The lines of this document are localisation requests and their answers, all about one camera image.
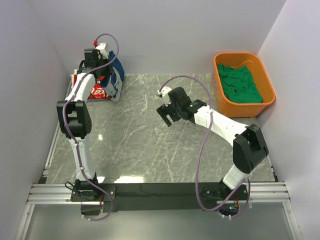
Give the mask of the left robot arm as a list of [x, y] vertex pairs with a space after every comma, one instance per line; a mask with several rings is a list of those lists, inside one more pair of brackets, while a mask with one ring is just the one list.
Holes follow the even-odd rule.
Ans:
[[89, 138], [92, 120], [87, 108], [87, 100], [95, 84], [105, 82], [114, 70], [112, 63], [117, 59], [118, 52], [110, 53], [99, 48], [84, 50], [84, 60], [80, 63], [75, 76], [75, 84], [65, 98], [56, 104], [57, 116], [61, 132], [68, 139], [76, 165], [76, 180], [71, 184], [72, 191], [84, 196], [88, 201], [112, 196], [103, 189], [97, 179], [92, 163]]

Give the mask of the dark blue t-shirt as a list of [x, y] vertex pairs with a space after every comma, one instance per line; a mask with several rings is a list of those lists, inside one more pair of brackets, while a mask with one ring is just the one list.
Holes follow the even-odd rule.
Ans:
[[125, 80], [125, 71], [118, 58], [116, 58], [110, 65], [113, 69], [113, 74], [105, 77], [100, 83], [100, 86], [105, 91], [106, 95], [113, 102], [120, 100], [122, 86]]

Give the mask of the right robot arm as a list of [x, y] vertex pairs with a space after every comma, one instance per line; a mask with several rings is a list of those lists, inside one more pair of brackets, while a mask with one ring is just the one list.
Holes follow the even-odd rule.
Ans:
[[237, 194], [237, 185], [269, 155], [261, 128], [256, 124], [234, 121], [199, 99], [192, 101], [182, 87], [171, 89], [165, 86], [157, 94], [163, 104], [156, 111], [167, 126], [180, 119], [190, 121], [217, 134], [232, 146], [233, 165], [220, 181], [218, 190], [222, 198], [232, 199]]

